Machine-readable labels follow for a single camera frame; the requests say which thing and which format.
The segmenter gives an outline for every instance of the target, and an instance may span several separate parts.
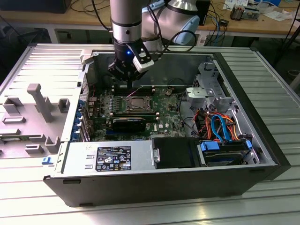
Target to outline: warning label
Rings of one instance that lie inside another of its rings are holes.
[[[98,172],[131,170],[130,146],[98,148],[96,170]]]

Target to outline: black cable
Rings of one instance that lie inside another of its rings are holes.
[[[212,43],[212,42],[214,42],[214,43],[220,43],[221,41],[224,41],[224,39],[225,39],[225,33],[226,33],[226,31],[227,31],[227,27],[226,27],[226,26],[223,26],[223,27],[224,27],[224,32],[218,37],[219,40],[216,42],[217,37],[215,37],[214,40],[211,40],[211,43]]]
[[[77,3],[77,2],[79,2],[79,1],[80,1],[80,0],[75,0],[74,2],[71,3],[71,5],[70,5],[71,10],[76,11],[76,12],[79,12],[79,13],[91,13],[91,12],[94,12],[94,10],[87,10],[87,9],[86,9],[87,7],[92,6],[93,4],[87,5],[87,6],[84,8],[84,11],[73,8],[73,5],[74,5],[75,3]],[[102,7],[102,8],[98,8],[97,10],[101,10],[101,9],[106,8],[106,7],[109,7],[109,6],[110,6],[110,5],[105,6],[105,7]]]
[[[181,79],[181,78],[173,78],[172,80],[170,80],[170,81],[168,82],[167,88],[170,87],[170,84],[171,84],[172,81],[176,81],[176,80],[179,80],[179,81],[183,82],[183,83],[187,86],[187,83],[186,83],[183,79]]]
[[[285,41],[286,41],[287,38],[289,37],[289,35],[290,35],[290,33],[291,33],[291,30],[292,30],[292,28],[293,28],[293,26],[294,26],[295,20],[296,20],[297,15],[298,15],[299,7],[300,7],[300,1],[299,1],[299,4],[298,4],[298,7],[297,7],[297,11],[296,11],[296,14],[295,14],[295,18],[294,18],[294,20],[293,20],[293,22],[292,22],[292,25],[291,25],[291,27],[290,27],[290,30],[289,30],[289,32],[287,33],[287,35],[286,35],[286,37],[285,37],[285,40],[283,41],[282,48],[284,47]]]
[[[186,119],[192,119],[193,117],[192,116],[188,116],[186,118],[183,119],[183,121],[185,121]]]
[[[1,18],[1,20],[3,20],[9,27],[11,27],[15,32],[16,32],[16,34],[17,35],[19,35],[24,41],[25,41],[25,43],[28,45],[29,43],[28,43],[28,41],[12,26],[12,25],[10,25],[10,23],[9,22],[7,22],[6,21],[6,19],[4,19],[1,15],[0,15],[0,18]]]
[[[194,36],[194,39],[195,39],[194,44],[193,44],[189,49],[187,49],[185,52],[191,51],[191,50],[196,46],[196,44],[197,44],[197,36],[196,36],[196,34],[194,34],[193,32],[191,32],[190,30],[181,30],[181,31],[177,32],[177,33],[170,39],[170,41],[169,41],[169,43],[167,44],[167,46],[164,48],[163,51],[160,52],[160,54],[158,55],[158,58],[157,58],[156,60],[154,60],[154,61],[157,61],[160,57],[162,57],[162,55],[167,51],[167,48],[170,46],[170,44],[172,43],[172,41],[173,41],[179,34],[182,34],[182,33],[190,33],[190,34],[192,34],[192,35]]]
[[[147,6],[147,10],[148,10],[148,13],[149,13],[149,15],[150,15],[152,21],[153,21],[154,23],[156,23],[156,25],[157,25],[157,28],[158,28],[158,34],[157,34],[157,36],[160,37],[161,43],[163,44],[163,47],[165,48],[165,44],[164,44],[164,42],[163,42],[163,35],[162,35],[162,33],[161,33],[161,28],[160,28],[160,25],[159,25],[159,23],[158,23],[158,19],[157,19],[155,13],[153,12],[153,9],[152,9],[149,5]]]
[[[211,10],[208,10],[208,11],[214,13],[215,16],[213,16],[212,14],[209,14],[209,15],[215,17],[216,21],[218,22],[218,21],[220,20],[220,16],[219,16],[218,13],[216,13],[215,7],[214,7],[212,4],[210,4],[210,5],[211,5],[213,11],[211,11]],[[214,32],[212,33],[211,37],[208,39],[208,41],[206,42],[206,44],[205,44],[204,46],[207,46],[207,45],[209,44],[209,42],[210,42],[210,45],[211,45],[211,43],[212,43],[212,41],[211,41],[211,40],[212,40],[212,37],[214,36],[214,34],[215,34],[215,32],[216,32],[216,30],[217,30],[217,28],[218,28],[217,24],[214,24],[214,25],[216,26],[215,29],[214,29]]]
[[[198,132],[193,129],[190,125],[188,125],[184,120],[187,119],[188,117],[186,117],[185,119],[182,118],[182,115],[181,115],[181,112],[180,112],[180,106],[181,106],[181,102],[182,102],[182,99],[183,99],[183,96],[184,96],[185,92],[182,94],[181,96],[181,99],[180,99],[180,102],[179,102],[179,105],[178,105],[178,113],[179,113],[179,117],[180,117],[180,120],[183,122],[183,124],[185,126],[187,126],[188,128],[190,128],[196,135],[199,139],[202,139],[202,140],[205,140],[205,138],[202,138],[199,136]]]
[[[110,29],[109,29],[108,27],[106,27],[106,26],[104,25],[104,23],[102,22],[102,20],[100,19],[100,16],[99,16],[99,14],[98,14],[98,11],[97,11],[97,8],[96,8],[96,5],[95,5],[95,1],[94,1],[94,0],[91,0],[91,1],[92,1],[93,8],[94,8],[94,11],[95,11],[95,13],[96,13],[96,16],[97,16],[99,22],[101,23],[101,25],[102,25],[107,31],[110,31]]]

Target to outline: black cable on table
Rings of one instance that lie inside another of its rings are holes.
[[[300,1],[299,1],[299,4],[298,4],[298,7],[297,7],[297,10],[296,10],[296,15],[295,15],[295,18],[294,18],[294,20],[293,20],[293,22],[292,22],[292,25],[291,25],[291,27],[290,27],[290,30],[289,30],[289,32],[287,33],[287,35],[286,35],[286,37],[285,37],[285,40],[283,41],[283,45],[285,44],[285,41],[286,41],[286,40],[287,40],[287,38],[289,37],[289,35],[290,35],[290,33],[291,33],[291,30],[292,30],[292,28],[293,28],[293,26],[294,26],[295,20],[296,20],[296,18],[297,18],[297,15],[298,15],[299,7],[300,7]]]
[[[292,22],[292,24],[291,24],[290,30],[289,30],[289,32],[287,33],[287,35],[286,35],[286,37],[285,37],[285,39],[284,39],[284,41],[283,41],[283,44],[282,44],[280,53],[279,53],[278,56],[275,57],[275,60],[274,60],[274,63],[273,63],[273,67],[275,67],[275,66],[277,65],[277,63],[281,60],[281,58],[282,58],[282,56],[284,55],[284,53],[286,52],[286,50],[291,46],[293,40],[294,40],[294,39],[296,38],[296,36],[298,35],[297,33],[299,33],[299,31],[300,31],[300,27],[298,27],[298,28],[296,29],[295,33],[292,35],[291,39],[285,44],[285,42],[286,42],[288,36],[289,36],[290,33],[291,33],[291,30],[292,30],[293,26],[294,26],[294,23],[295,23],[295,20],[296,20],[296,18],[297,18],[297,14],[298,14],[299,8],[300,8],[300,2],[299,2],[299,4],[298,4],[297,10],[296,10],[296,14],[295,14],[294,20],[293,20],[293,22]]]
[[[104,23],[102,22],[102,20],[101,20],[99,14],[98,14],[96,5],[95,5],[95,1],[94,1],[94,0],[91,0],[91,1],[92,1],[92,5],[93,5],[94,11],[95,11],[95,13],[96,13],[96,16],[97,16],[99,22],[101,23],[101,25],[102,25],[107,31],[110,31],[111,29],[109,29],[108,27],[106,27],[106,26],[104,25]]]
[[[71,10],[76,11],[76,12],[79,12],[79,13],[91,13],[91,12],[94,12],[94,10],[87,10],[87,9],[86,9],[87,7],[92,6],[93,4],[89,4],[89,5],[85,6],[84,11],[73,8],[73,5],[74,5],[75,3],[77,3],[77,2],[79,2],[79,1],[80,1],[80,0],[75,0],[74,2],[71,3],[71,5],[70,5]],[[100,5],[100,4],[102,4],[103,2],[104,2],[104,0],[103,0],[102,2],[100,2],[100,3],[96,3],[95,5]],[[101,9],[106,8],[106,7],[109,7],[109,6],[110,6],[110,5],[105,6],[105,7],[102,7],[102,8],[98,8],[97,10],[101,10]]]

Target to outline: metal frame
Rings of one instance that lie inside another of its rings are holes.
[[[22,23],[22,22],[10,22],[14,27],[33,27],[33,28],[45,28],[48,30],[51,42],[58,44],[59,39],[56,30],[105,30],[101,25],[81,25],[81,24],[55,24],[55,23]],[[7,25],[4,22],[0,22],[0,25]],[[213,30],[196,30],[196,34],[199,35],[197,46],[204,45],[206,37],[212,34]],[[268,33],[248,33],[248,32],[233,32],[226,31],[227,36],[240,36],[240,37],[258,37],[258,38],[285,38],[286,34],[268,34]]]

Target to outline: tabletop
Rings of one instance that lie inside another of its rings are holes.
[[[73,0],[75,2],[72,8],[69,8],[64,14],[52,14],[42,12],[15,12],[15,11],[0,11],[0,15],[3,16],[9,22],[15,23],[47,23],[47,24],[72,24],[72,25],[99,25],[99,21],[95,17],[93,12],[77,12],[83,11],[83,8],[87,6],[87,10],[92,11],[93,8],[90,5],[90,0]],[[109,0],[95,0],[97,8],[101,8],[98,13],[107,26],[111,25],[110,22],[110,7]],[[246,33],[267,33],[267,34],[287,34],[291,20],[276,21],[268,18],[264,15],[260,15],[258,21],[241,20],[234,21],[230,19],[230,11],[223,10],[224,0],[212,0],[216,12],[221,18],[228,20],[229,25],[227,31],[231,32],[246,32]],[[279,5],[281,8],[291,7],[296,9],[298,1],[284,2]],[[214,30],[215,25],[211,19],[207,19],[204,26],[199,26],[199,30]]]

